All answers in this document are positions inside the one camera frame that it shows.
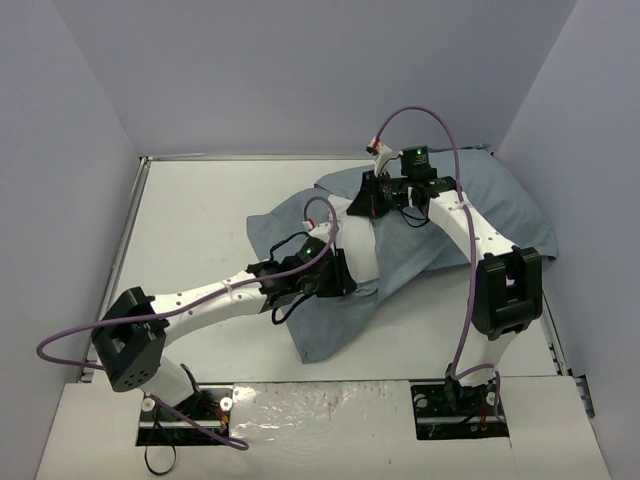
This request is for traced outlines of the white pillow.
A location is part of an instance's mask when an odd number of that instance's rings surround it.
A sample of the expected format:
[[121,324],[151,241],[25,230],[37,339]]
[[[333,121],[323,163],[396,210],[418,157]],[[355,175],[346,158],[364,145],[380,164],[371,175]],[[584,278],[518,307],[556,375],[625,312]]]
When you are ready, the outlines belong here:
[[357,284],[367,283],[379,278],[379,265],[376,257],[376,239],[372,222],[366,217],[351,216],[347,208],[352,201],[330,194],[329,202],[337,214],[337,246],[344,250],[351,278]]

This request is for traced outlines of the blue patterned pillowcase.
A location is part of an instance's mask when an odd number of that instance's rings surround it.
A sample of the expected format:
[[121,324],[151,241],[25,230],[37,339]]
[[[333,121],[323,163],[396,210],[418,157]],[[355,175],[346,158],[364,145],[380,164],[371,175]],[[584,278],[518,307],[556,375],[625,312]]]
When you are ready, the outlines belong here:
[[440,196],[429,210],[429,223],[418,230],[405,225],[397,213],[377,221],[347,217],[362,167],[327,174],[271,212],[247,218],[247,237],[264,259],[272,245],[301,229],[309,198],[328,198],[338,215],[337,243],[347,253],[357,288],[341,298],[312,298],[288,320],[303,362],[329,359],[364,331],[385,299],[421,273],[466,264],[472,245],[495,253],[532,247],[556,256],[551,223],[503,166],[477,149],[461,151],[460,161],[463,191]]

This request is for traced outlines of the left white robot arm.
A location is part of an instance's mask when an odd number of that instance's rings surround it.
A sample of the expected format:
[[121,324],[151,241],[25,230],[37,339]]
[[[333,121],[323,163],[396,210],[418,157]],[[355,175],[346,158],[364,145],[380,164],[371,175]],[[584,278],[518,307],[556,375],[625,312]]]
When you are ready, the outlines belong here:
[[164,350],[178,339],[240,316],[275,312],[311,297],[337,298],[356,289],[343,250],[309,237],[294,254],[249,265],[204,287],[147,295],[122,293],[91,334],[111,388],[139,389],[157,397],[179,418],[195,415],[201,393],[186,367]]

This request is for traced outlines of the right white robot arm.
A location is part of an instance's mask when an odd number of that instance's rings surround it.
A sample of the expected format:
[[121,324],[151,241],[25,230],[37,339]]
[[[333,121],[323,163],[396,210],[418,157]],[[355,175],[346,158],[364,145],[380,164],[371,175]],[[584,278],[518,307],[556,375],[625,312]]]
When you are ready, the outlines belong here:
[[472,205],[461,173],[441,177],[424,147],[394,153],[374,141],[366,151],[374,167],[362,176],[350,215],[380,219],[417,208],[470,263],[469,298],[462,333],[446,373],[446,406],[465,413],[479,387],[498,382],[497,365],[517,335],[542,313],[542,257],[503,236]]

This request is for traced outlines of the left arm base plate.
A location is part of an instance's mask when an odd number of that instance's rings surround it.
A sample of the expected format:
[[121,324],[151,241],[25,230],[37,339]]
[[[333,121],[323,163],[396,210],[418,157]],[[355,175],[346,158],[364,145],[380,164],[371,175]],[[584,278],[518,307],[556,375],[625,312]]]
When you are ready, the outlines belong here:
[[[200,384],[203,397],[200,400],[176,406],[183,415],[218,436],[230,436],[231,409],[233,408],[233,386],[231,384]],[[140,406],[135,445],[151,446],[219,446],[222,442],[213,439],[190,423],[157,404],[147,394]]]

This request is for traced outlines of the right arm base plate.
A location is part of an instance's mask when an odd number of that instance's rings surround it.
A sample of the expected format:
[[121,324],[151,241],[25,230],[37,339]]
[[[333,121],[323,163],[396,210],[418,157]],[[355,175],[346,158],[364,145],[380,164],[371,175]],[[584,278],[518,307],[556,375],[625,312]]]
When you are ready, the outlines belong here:
[[508,438],[509,428],[501,405],[495,410],[495,387],[460,387],[444,380],[412,382],[416,438],[419,441],[482,440]]

